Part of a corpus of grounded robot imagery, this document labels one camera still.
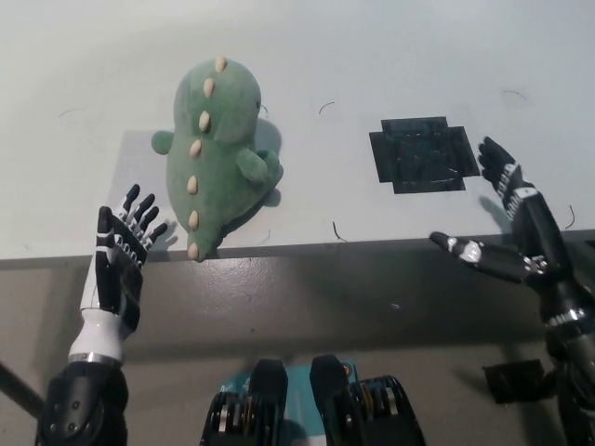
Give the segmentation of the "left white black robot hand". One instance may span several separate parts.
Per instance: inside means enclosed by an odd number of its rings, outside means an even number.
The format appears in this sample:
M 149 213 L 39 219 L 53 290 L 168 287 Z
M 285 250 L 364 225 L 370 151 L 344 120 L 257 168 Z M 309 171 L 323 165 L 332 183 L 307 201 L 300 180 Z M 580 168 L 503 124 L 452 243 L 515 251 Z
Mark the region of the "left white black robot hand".
M 68 354 L 70 362 L 96 362 L 119 367 L 124 342 L 140 320 L 143 267 L 168 224 L 153 221 L 160 209 L 150 193 L 139 198 L 133 185 L 116 209 L 99 209 L 95 252 L 80 301 L 82 328 Z

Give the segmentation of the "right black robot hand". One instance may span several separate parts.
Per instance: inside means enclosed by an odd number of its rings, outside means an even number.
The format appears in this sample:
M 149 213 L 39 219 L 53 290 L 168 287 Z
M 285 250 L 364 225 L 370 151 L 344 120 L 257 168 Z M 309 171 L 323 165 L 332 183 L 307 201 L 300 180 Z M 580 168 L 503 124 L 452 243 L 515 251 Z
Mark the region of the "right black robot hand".
M 594 317 L 594 297 L 575 277 L 562 233 L 538 188 L 502 146 L 479 145 L 482 176 L 498 195 L 511 227 L 513 249 L 434 231 L 430 240 L 480 273 L 528 285 L 540 297 L 541 318 L 555 327 Z

